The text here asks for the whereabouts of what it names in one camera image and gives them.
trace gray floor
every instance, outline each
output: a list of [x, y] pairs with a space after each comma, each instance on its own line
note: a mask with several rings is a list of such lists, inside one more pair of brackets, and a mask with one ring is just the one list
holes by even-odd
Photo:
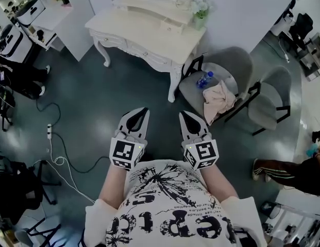
[[[265, 39], [279, 51], [276, 40], [267, 35]], [[143, 60], [110, 48], [111, 66], [103, 66], [103, 58], [92, 47], [80, 62], [68, 50], [56, 52], [42, 51], [35, 66], [47, 64], [52, 71], [46, 83], [47, 91], [40, 98], [39, 106], [56, 102], [61, 107], [61, 119], [53, 131], [65, 140], [72, 163], [80, 170], [90, 168], [102, 155], [108, 155], [110, 138], [121, 116], [138, 107], [150, 109], [147, 133], [147, 152], [154, 158], [180, 160], [180, 125], [178, 112], [193, 111], [178, 93], [176, 101], [169, 103], [167, 93], [170, 78], [168, 74], [154, 71]], [[222, 120], [210, 128], [217, 140], [220, 159], [217, 163], [221, 171], [236, 188], [241, 198], [253, 196], [257, 206], [264, 200], [274, 200], [278, 185], [271, 181], [254, 182], [250, 177], [251, 165], [255, 157], [291, 161], [298, 136], [301, 110], [301, 69], [291, 58], [287, 64], [263, 41], [251, 53], [255, 63], [256, 81], [277, 65], [286, 66], [292, 75], [292, 114], [274, 132], [266, 131], [255, 137], [251, 133], [258, 129], [247, 118], [247, 110], [241, 111], [231, 121]], [[49, 160], [49, 142], [46, 126], [53, 123], [58, 111], [55, 107], [39, 113], [35, 101], [15, 94], [17, 107], [14, 111], [14, 126], [8, 132], [0, 131], [0, 149], [11, 159], [23, 161], [28, 166], [39, 159]], [[53, 137], [54, 157], [63, 155], [63, 146]], [[96, 199], [109, 167], [109, 160], [102, 160], [88, 174], [72, 171], [77, 187], [90, 198]], [[67, 167], [57, 167], [69, 180]], [[50, 168], [46, 173], [58, 180]], [[83, 229], [85, 207], [91, 203], [67, 185], [51, 190], [58, 205], [50, 206], [43, 201], [49, 228], [61, 222], [63, 229], [57, 234], [60, 242], [68, 240], [67, 246], [76, 246]], [[41, 208], [27, 210], [19, 222], [21, 227], [30, 227], [35, 219], [44, 217]]]

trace sneaker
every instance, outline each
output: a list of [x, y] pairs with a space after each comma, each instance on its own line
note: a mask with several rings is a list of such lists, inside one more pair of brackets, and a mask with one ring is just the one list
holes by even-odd
[[42, 90], [41, 90], [40, 96], [42, 96], [45, 93], [45, 86], [42, 86], [41, 89]]
[[49, 74], [49, 73], [50, 73], [50, 70], [51, 70], [50, 65], [46, 66], [45, 69], [46, 69], [46, 73]]
[[251, 173], [252, 179], [255, 180], [255, 181], [257, 181], [259, 179], [259, 175], [256, 175], [254, 173], [254, 167], [255, 167], [255, 163], [256, 163], [257, 160], [258, 160], [258, 158], [254, 160], [254, 163], [252, 165], [252, 173]]
[[265, 182], [270, 182], [271, 181], [271, 177], [269, 175], [265, 175]]

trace black cable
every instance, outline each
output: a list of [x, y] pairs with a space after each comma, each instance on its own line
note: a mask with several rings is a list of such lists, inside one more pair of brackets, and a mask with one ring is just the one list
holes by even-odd
[[271, 49], [273, 49], [273, 51], [279, 56], [279, 58], [285, 60], [285, 58], [283, 58], [282, 56], [280, 56], [280, 54], [277, 53], [277, 51], [275, 50], [275, 48], [274, 48], [272, 45], [270, 45], [265, 39], [262, 39], [262, 41], [264, 41], [267, 45], [269, 45], [269, 46], [271, 47]]
[[61, 118], [61, 111], [60, 111], [59, 105], [57, 105], [57, 104], [54, 103], [54, 102], [51, 102], [51, 103], [49, 103], [48, 105], [46, 105], [44, 108], [40, 109], [40, 108], [38, 107], [38, 102], [37, 102], [37, 101], [38, 101], [38, 100], [36, 100], [36, 108], [37, 108], [37, 110], [38, 110], [39, 112], [44, 112], [44, 111], [45, 111], [49, 106], [51, 106], [51, 105], [55, 105], [55, 106], [58, 108], [59, 117], [58, 117], [58, 119], [56, 120], [56, 122], [52, 124], [52, 127], [55, 126], [55, 125], [59, 122], [59, 120], [60, 120], [60, 118]]
[[70, 165], [76, 172], [78, 172], [78, 173], [81, 173], [81, 174], [89, 173], [92, 169], [95, 168], [95, 166], [98, 164], [98, 162], [99, 162], [101, 159], [103, 159], [103, 158], [109, 159], [108, 156], [104, 156], [104, 155], [103, 155], [103, 156], [101, 156], [101, 157], [99, 157], [99, 158], [97, 159], [97, 161], [94, 163], [94, 165], [93, 165], [89, 170], [87, 170], [87, 171], [77, 170], [77, 169], [72, 165], [72, 163], [71, 163], [71, 161], [70, 161], [70, 159], [69, 159], [69, 157], [68, 157], [66, 145], [65, 145], [65, 142], [64, 142], [63, 138], [62, 138], [59, 134], [57, 134], [57, 133], [55, 133], [55, 132], [52, 132], [52, 135], [56, 135], [57, 137], [59, 137], [59, 138], [61, 139], [62, 144], [63, 144], [63, 149], [64, 149], [64, 151], [65, 151], [66, 159], [67, 159], [69, 165]]

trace pink cloth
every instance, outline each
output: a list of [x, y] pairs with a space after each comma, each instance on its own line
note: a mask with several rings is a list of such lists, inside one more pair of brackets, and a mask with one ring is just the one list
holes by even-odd
[[216, 86], [203, 91], [206, 100], [204, 103], [204, 114], [208, 125], [219, 117], [219, 114], [230, 110], [235, 103], [235, 95], [230, 92], [221, 80]]

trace white cable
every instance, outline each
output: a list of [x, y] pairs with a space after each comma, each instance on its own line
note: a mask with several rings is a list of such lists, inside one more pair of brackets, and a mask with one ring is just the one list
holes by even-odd
[[87, 195], [84, 195], [82, 192], [80, 192], [78, 189], [76, 189], [75, 187], [73, 187], [71, 184], [69, 184], [67, 182], [67, 180], [61, 175], [59, 174], [59, 172], [54, 168], [54, 166], [52, 164], [49, 163], [49, 165], [56, 171], [56, 173], [67, 183], [67, 185], [69, 185], [72, 189], [76, 190], [76, 192], [80, 193], [83, 197], [85, 197], [86, 199], [90, 200], [92, 203], [94, 203], [95, 201], [90, 199]]
[[286, 52], [285, 52], [285, 51], [283, 50], [283, 48], [281, 47], [280, 39], [278, 39], [278, 40], [279, 40], [279, 46], [280, 46], [280, 48], [281, 48], [282, 52], [284, 53], [285, 60], [287, 61], [287, 63], [289, 63], [288, 55], [286, 54]]
[[29, 219], [33, 219], [33, 220], [36, 220], [37, 222], [39, 222], [39, 220], [37, 220], [37, 219], [35, 219], [35, 218], [31, 217], [31, 216], [28, 216], [28, 215], [22, 215], [22, 217], [26, 217], [26, 218], [29, 218]]
[[45, 218], [45, 221], [46, 221], [46, 214], [45, 214], [45, 210], [44, 210], [44, 207], [43, 207], [43, 203], [41, 202], [41, 206], [42, 206], [42, 210], [43, 210], [43, 213], [44, 213], [44, 218]]
[[[88, 199], [88, 200], [90, 200], [92, 203], [94, 203], [94, 202], [95, 202], [94, 200], [90, 199], [87, 195], [83, 194], [81, 191], [78, 190], [78, 188], [77, 188], [77, 186], [76, 186], [76, 184], [75, 184], [75, 181], [74, 181], [74, 179], [73, 179], [72, 172], [71, 172], [71, 167], [70, 167], [70, 165], [69, 165], [68, 160], [67, 160], [65, 157], [63, 157], [63, 156], [59, 156], [59, 157], [57, 157], [56, 159], [53, 160], [53, 158], [52, 158], [52, 142], [51, 142], [51, 139], [50, 139], [50, 148], [51, 148], [51, 150], [50, 150], [51, 161], [52, 161], [54, 164], [56, 164], [57, 166], [62, 166], [62, 165], [65, 163], [65, 161], [67, 162], [68, 170], [69, 170], [71, 179], [72, 179], [73, 184], [74, 184], [75, 187], [73, 187], [71, 184], [69, 184], [69, 183], [67, 182], [67, 180], [64, 179], [62, 175], [59, 174], [59, 172], [54, 168], [54, 166], [53, 166], [52, 164], [50, 164], [50, 166], [56, 171], [56, 173], [57, 173], [63, 180], [65, 180], [65, 182], [67, 183], [67, 185], [69, 185], [71, 188], [73, 188], [74, 190], [76, 190], [76, 192], [78, 192], [78, 193], [81, 194], [83, 197], [85, 197], [86, 199]], [[57, 163], [57, 161], [58, 161], [59, 159], [62, 159], [62, 163], [61, 163], [61, 164]]]
[[1, 96], [0, 99], [2, 99], [3, 102], [5, 102], [7, 105], [11, 106], [12, 108], [14, 108], [12, 105], [8, 104]]

